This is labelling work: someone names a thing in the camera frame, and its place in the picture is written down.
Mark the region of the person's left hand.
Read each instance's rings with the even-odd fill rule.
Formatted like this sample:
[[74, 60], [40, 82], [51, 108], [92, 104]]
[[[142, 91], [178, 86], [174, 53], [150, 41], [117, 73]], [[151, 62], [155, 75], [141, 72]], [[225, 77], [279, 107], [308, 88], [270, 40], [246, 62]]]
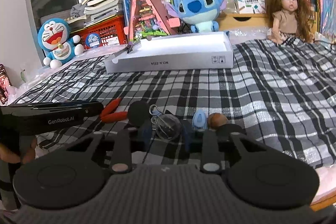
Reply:
[[31, 162], [36, 157], [36, 146], [37, 146], [37, 138], [36, 136], [28, 136], [30, 144], [23, 149], [23, 151], [19, 148], [19, 142], [15, 141], [14, 144], [11, 144], [9, 147], [7, 145], [1, 143], [1, 160], [10, 163], [10, 164], [27, 164]]

